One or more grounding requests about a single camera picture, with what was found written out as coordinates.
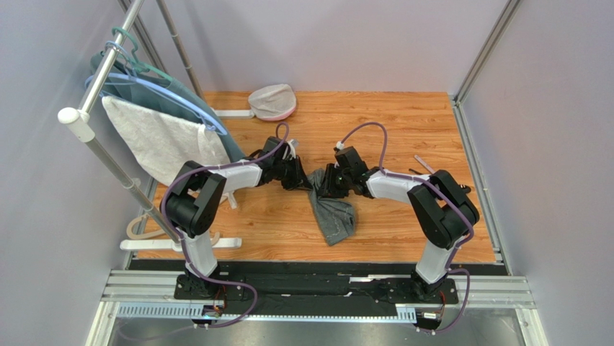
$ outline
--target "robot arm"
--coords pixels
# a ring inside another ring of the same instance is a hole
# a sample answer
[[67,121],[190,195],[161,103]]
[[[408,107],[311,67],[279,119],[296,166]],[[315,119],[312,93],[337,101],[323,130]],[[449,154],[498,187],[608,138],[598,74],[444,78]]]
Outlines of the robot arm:
[[413,294],[421,300],[432,297],[447,277],[455,246],[468,233],[461,217],[449,205],[440,206],[437,196],[414,178],[428,180],[474,225],[479,213],[450,173],[440,170],[432,175],[382,173],[378,167],[368,169],[353,147],[335,153],[337,164],[328,164],[325,181],[318,194],[343,198],[353,190],[368,198],[388,198],[410,204],[427,237],[422,258],[411,274]]
[[[192,175],[175,185],[166,202],[166,211],[173,226],[184,234],[184,251],[198,270],[209,276],[218,262],[209,239],[222,194],[245,187],[257,187],[273,180],[280,180],[286,190],[312,190],[303,171],[301,158],[292,154],[290,144],[284,143],[273,155],[271,152],[281,139],[269,137],[257,157],[247,157],[244,164],[222,169],[211,169]],[[202,167],[189,161],[179,171],[178,177]],[[200,190],[197,197],[191,191]]]

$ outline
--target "green hanger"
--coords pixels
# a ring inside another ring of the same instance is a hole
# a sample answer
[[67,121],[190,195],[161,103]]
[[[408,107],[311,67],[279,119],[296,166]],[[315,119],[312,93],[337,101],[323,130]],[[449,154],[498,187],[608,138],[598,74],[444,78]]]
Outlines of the green hanger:
[[155,74],[158,74],[160,77],[166,79],[167,81],[173,80],[173,77],[168,75],[166,72],[159,70],[153,67],[152,65],[149,65],[148,63],[139,61],[138,57],[136,56],[136,51],[138,50],[137,40],[128,31],[122,29],[121,27],[113,27],[111,29],[111,33],[113,35],[115,35],[118,31],[124,34],[132,42],[133,48],[132,48],[132,51],[130,52],[132,54],[132,58],[128,56],[124,56],[124,59],[127,61],[130,61],[130,65],[133,67],[134,71],[136,71],[137,73],[147,73],[149,71],[152,71]]

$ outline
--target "white towel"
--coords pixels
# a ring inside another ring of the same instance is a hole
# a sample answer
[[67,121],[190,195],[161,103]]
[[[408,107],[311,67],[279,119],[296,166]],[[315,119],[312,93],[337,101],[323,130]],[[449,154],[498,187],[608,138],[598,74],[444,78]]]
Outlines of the white towel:
[[[230,163],[215,131],[172,115],[150,110],[113,96],[102,106],[136,161],[154,179],[168,186],[186,161],[203,166]],[[236,201],[227,196],[233,208]]]

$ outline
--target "fabric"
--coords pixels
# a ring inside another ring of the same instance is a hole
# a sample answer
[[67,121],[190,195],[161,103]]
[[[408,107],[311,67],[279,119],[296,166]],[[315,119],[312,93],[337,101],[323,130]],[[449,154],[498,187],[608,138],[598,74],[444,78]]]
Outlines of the fabric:
[[284,120],[296,109],[296,96],[287,84],[277,84],[258,89],[247,98],[252,112],[260,120]]
[[313,185],[309,200],[320,231],[329,246],[335,245],[356,231],[356,212],[348,202],[336,198],[321,198],[317,191],[324,180],[324,170],[318,169],[307,176]]
[[[92,70],[92,73],[96,71],[98,65],[102,62],[102,58],[102,52],[97,53],[92,57],[92,59],[90,60],[90,68]],[[118,74],[126,74],[126,69],[121,62],[115,61],[111,72],[115,72]],[[203,99],[198,97],[196,94],[194,94],[180,81],[177,81],[176,79],[167,81],[163,78],[156,78],[144,74],[139,74],[138,77],[156,85],[159,85],[160,87],[168,89],[170,92],[174,92],[175,94],[190,101],[195,106],[206,111],[208,114],[211,114],[214,118],[219,120],[218,117],[215,115],[214,111],[207,105],[207,103],[203,101]],[[188,120],[192,123],[202,124],[201,119],[198,118],[194,113],[184,109],[183,107],[180,107],[179,105],[167,99],[164,99],[163,97],[158,96],[157,94],[153,93],[149,89],[139,84],[104,85],[102,89],[110,94],[124,99],[125,101],[132,102],[135,105],[139,105],[141,107],[145,107],[157,112],[162,112],[166,115],[171,115],[173,117],[177,117],[183,120]],[[239,145],[232,138],[230,132],[228,132],[227,136],[221,136],[219,140],[221,141],[224,149],[226,150],[226,153],[228,154],[229,159],[232,162],[236,162],[246,156],[245,153],[239,148]]]
[[168,186],[186,161],[217,165],[230,162],[215,131],[150,110],[113,96],[102,106],[136,161],[153,178]]

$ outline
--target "metal pole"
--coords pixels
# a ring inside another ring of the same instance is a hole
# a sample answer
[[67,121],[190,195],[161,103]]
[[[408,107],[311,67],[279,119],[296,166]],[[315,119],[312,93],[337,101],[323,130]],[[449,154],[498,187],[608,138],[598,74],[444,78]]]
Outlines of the metal pole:
[[505,8],[503,8],[503,12],[501,12],[497,23],[492,28],[490,35],[486,39],[484,46],[482,47],[480,53],[478,54],[478,57],[476,58],[476,61],[473,62],[471,69],[469,70],[467,76],[465,77],[465,80],[463,80],[463,83],[460,85],[460,89],[454,97],[454,101],[458,105],[465,102],[465,98],[469,93],[469,89],[471,89],[473,83],[478,78],[479,73],[482,71],[482,68],[484,67],[486,61],[492,53],[494,46],[497,45],[497,43],[499,42],[499,39],[507,28],[507,25],[512,20],[512,17],[516,13],[516,10],[518,10],[518,6],[521,2],[522,0],[507,1],[507,4],[505,5]]
[[145,196],[143,191],[136,186],[134,180],[128,176],[122,167],[107,153],[107,151],[100,145],[100,142],[94,138],[85,143],[87,147],[98,157],[98,159],[107,167],[108,170],[115,175],[117,180],[122,183],[122,186],[130,192],[130,194],[137,200],[138,204],[145,210],[147,214],[154,219],[158,225],[162,228],[164,233],[169,236],[173,242],[179,243],[177,234],[164,222],[162,214],[154,204]]
[[[134,23],[136,17],[138,16],[138,11],[141,9],[141,6],[143,6],[143,2],[144,0],[135,0],[130,5],[130,7],[126,11],[126,17],[122,24],[122,29],[126,31],[130,30],[130,28],[132,27],[132,23]],[[124,36],[124,34],[122,34],[121,32],[118,32],[115,35],[115,43],[117,43],[118,45],[123,45],[125,39],[126,36]],[[98,99],[98,94],[102,89],[104,81],[109,76],[109,72],[111,71],[111,68],[115,63],[116,58],[117,51],[115,49],[107,49],[107,52],[102,59],[102,62],[100,63],[98,69],[96,70],[96,73],[94,74],[92,82],[87,87],[83,99],[81,99],[81,103],[79,104],[80,110],[84,111],[87,114],[92,111],[92,107]]]
[[160,8],[160,12],[162,12],[162,16],[164,17],[164,21],[166,22],[166,26],[169,28],[169,32],[171,33],[171,37],[173,38],[173,42],[175,42],[175,47],[177,48],[177,52],[183,61],[183,66],[185,67],[185,71],[187,72],[187,76],[190,78],[192,82],[192,86],[194,87],[194,91],[196,95],[203,98],[203,91],[200,88],[200,84],[198,83],[198,79],[194,74],[194,70],[192,69],[192,64],[190,63],[190,59],[187,57],[187,53],[185,48],[183,47],[183,43],[181,42],[181,38],[177,33],[177,29],[175,24],[173,23],[173,19],[171,18],[171,14],[169,13],[168,7],[166,7],[166,3],[164,0],[156,0],[158,3],[158,7]]
[[[130,30],[132,24],[135,21],[135,18],[138,15],[139,9],[143,5],[144,0],[135,0],[130,8],[126,11],[126,17],[122,24],[122,28],[126,31]],[[125,40],[125,36],[118,32],[115,36],[115,42],[119,45],[123,44]],[[111,67],[117,58],[116,50],[108,50],[104,55],[104,58],[96,73],[94,74],[94,78],[90,83],[89,87],[86,90],[86,93],[81,100],[81,104],[79,105],[79,110],[75,110],[74,108],[65,108],[58,113],[58,119],[61,123],[66,125],[69,130],[71,130],[81,142],[85,143],[87,147],[98,157],[98,159],[107,167],[108,170],[115,175],[115,177],[122,183],[122,186],[132,194],[132,196],[137,200],[137,202],[141,205],[141,207],[147,212],[157,223],[160,225],[164,233],[166,233],[170,239],[172,239],[175,243],[179,242],[177,234],[171,226],[169,226],[160,211],[154,207],[154,204],[143,194],[143,191],[136,186],[134,180],[130,178],[129,175],[124,172],[122,167],[107,153],[107,151],[102,147],[100,142],[95,138],[94,131],[87,125],[87,120],[89,119],[89,113],[94,106],[98,98],[98,94],[102,89],[104,81],[107,79]]]
[[[117,1],[120,3],[120,6],[124,10],[124,12],[128,10],[128,7],[132,3],[131,0],[117,0]],[[133,26],[134,26],[134,32],[136,33],[136,37],[138,38],[138,42],[141,44],[143,51],[145,51],[145,54],[151,61],[151,65],[166,72],[166,67],[164,66],[164,63],[162,63],[162,59],[160,58],[160,55],[158,54],[158,51],[156,49],[156,46],[154,45],[154,42],[151,40],[151,37],[149,36],[149,32],[147,31],[147,28],[145,27],[143,21],[141,20],[141,16],[136,17],[136,20],[134,21]]]

